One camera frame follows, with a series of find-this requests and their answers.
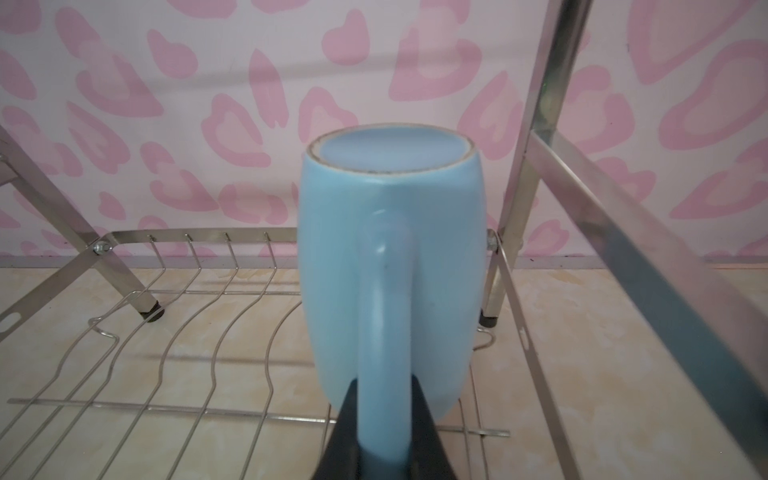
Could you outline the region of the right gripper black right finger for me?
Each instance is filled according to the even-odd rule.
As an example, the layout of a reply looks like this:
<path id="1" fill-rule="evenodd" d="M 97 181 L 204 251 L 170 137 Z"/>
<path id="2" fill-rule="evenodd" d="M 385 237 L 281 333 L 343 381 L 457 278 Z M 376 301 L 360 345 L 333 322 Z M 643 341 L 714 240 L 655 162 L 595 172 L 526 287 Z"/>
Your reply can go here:
<path id="1" fill-rule="evenodd" d="M 442 445 L 425 395 L 415 375 L 411 376 L 411 447 L 408 478 L 411 480 L 456 480 L 457 476 Z"/>

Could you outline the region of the steel two-tier dish rack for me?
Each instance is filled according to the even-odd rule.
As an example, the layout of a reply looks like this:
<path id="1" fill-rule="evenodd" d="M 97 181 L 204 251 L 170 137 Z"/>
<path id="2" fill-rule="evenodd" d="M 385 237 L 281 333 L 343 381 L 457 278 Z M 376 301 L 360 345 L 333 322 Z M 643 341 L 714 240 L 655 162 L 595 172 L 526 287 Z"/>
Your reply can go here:
<path id="1" fill-rule="evenodd" d="M 5 1 L 1 123 L 99 233 L 287 227 L 314 138 L 431 123 L 481 152 L 499 221 L 542 1 Z M 698 254 L 767 255 L 767 5 L 598 1 L 562 133 Z M 154 324 L 96 272 L 1 347 L 10 479 L 305 479 L 323 428 L 289 245 L 124 245 L 168 271 Z M 515 282 L 585 477 L 754 471 L 605 270 Z"/>

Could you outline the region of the light blue ceramic mug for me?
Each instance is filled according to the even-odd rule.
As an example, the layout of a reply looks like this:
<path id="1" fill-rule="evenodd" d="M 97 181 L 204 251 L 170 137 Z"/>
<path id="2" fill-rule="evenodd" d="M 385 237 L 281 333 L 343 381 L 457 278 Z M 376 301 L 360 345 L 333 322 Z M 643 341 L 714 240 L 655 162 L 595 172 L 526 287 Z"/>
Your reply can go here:
<path id="1" fill-rule="evenodd" d="M 297 227 L 301 298 L 324 394 L 357 390 L 366 479 L 401 479 L 414 393 L 458 401 L 481 310 L 486 197 L 473 142 L 421 124 L 336 130 L 307 148 Z"/>

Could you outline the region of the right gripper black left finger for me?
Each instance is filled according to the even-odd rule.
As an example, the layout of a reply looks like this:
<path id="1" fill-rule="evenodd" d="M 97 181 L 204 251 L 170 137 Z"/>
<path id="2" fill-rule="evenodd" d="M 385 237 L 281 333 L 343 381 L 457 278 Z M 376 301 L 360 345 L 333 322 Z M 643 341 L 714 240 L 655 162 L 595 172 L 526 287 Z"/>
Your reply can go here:
<path id="1" fill-rule="evenodd" d="M 346 392 L 334 430 L 312 480 L 357 480 L 360 478 L 360 447 L 357 438 L 357 380 Z"/>

